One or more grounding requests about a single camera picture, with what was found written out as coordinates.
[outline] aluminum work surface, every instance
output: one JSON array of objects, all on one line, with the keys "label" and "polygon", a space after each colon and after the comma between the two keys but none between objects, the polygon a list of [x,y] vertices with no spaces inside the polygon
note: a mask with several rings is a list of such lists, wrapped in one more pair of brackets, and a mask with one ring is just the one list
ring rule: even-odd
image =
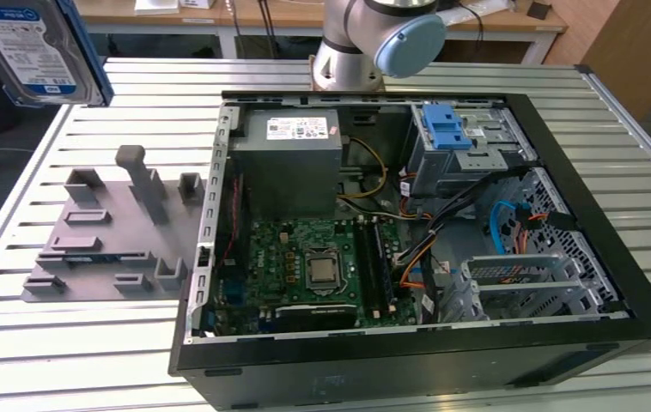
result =
[{"label": "aluminum work surface", "polygon": [[[141,144],[163,179],[205,175],[221,90],[305,91],[307,63],[115,58],[105,69],[112,107],[60,109],[0,211],[0,410],[212,411],[185,381],[167,375],[176,301],[27,304],[21,284],[68,198],[71,168],[128,179],[113,166],[116,149]],[[387,80],[392,91],[529,95],[651,281],[651,141],[591,84],[572,68],[497,64],[436,64]],[[552,387],[297,410],[456,408],[651,410],[651,353]]]}]

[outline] green circuit board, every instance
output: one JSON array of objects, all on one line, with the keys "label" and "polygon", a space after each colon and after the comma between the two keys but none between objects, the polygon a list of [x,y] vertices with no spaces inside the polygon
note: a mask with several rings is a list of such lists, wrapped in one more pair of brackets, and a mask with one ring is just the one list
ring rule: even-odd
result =
[{"label": "green circuit board", "polygon": [[[379,230],[391,257],[401,250],[395,223],[381,221]],[[409,295],[393,302],[396,310],[385,316],[373,318],[363,310],[351,220],[253,221],[251,233],[244,302],[241,309],[232,310],[228,317],[237,335],[259,332],[256,316],[261,311],[295,304],[355,305],[356,326],[361,328],[415,324]],[[305,280],[308,258],[319,253],[337,255],[340,282],[328,291],[312,290]]]}]

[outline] blue hard drive label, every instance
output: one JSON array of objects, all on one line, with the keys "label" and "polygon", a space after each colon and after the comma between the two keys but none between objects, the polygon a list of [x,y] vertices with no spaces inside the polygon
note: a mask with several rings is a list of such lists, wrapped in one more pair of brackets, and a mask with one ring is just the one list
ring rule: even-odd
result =
[{"label": "blue hard drive label", "polygon": [[33,9],[0,7],[0,52],[17,80],[36,94],[72,94],[73,76],[44,35],[45,24]]}]

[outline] wall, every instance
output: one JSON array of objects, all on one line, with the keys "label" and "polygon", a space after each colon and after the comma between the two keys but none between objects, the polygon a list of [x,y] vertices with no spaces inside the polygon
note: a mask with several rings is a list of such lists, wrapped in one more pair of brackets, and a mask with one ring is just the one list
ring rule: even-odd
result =
[{"label": "wall", "polygon": [[569,28],[545,64],[587,64],[636,119],[651,110],[651,0],[553,0]]}]

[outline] white label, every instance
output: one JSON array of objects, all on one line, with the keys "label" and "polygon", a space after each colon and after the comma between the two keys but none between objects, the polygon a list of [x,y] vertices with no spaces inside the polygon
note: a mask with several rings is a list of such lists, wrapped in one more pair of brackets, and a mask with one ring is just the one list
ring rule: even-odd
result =
[{"label": "white label", "polygon": [[325,118],[271,118],[267,120],[267,140],[327,138]]},{"label": "white label", "polygon": [[485,137],[484,129],[481,129],[480,127],[467,127],[464,131],[465,131],[465,136]]},{"label": "white label", "polygon": [[409,197],[409,188],[411,185],[408,182],[399,182],[399,192],[403,194],[404,197]]},{"label": "white label", "polygon": [[17,80],[37,94],[72,94],[76,82],[44,34],[45,24],[33,9],[0,7],[0,53]]},{"label": "white label", "polygon": [[421,295],[421,305],[429,313],[435,310],[435,302],[427,297],[425,294]]},{"label": "white label", "polygon": [[92,262],[93,260],[89,257],[79,256],[79,257],[67,257],[67,262]]},{"label": "white label", "polygon": [[561,27],[547,27],[547,26],[537,26],[535,29],[537,32],[561,32]]},{"label": "white label", "polygon": [[213,24],[211,19],[183,19],[183,23]]}]

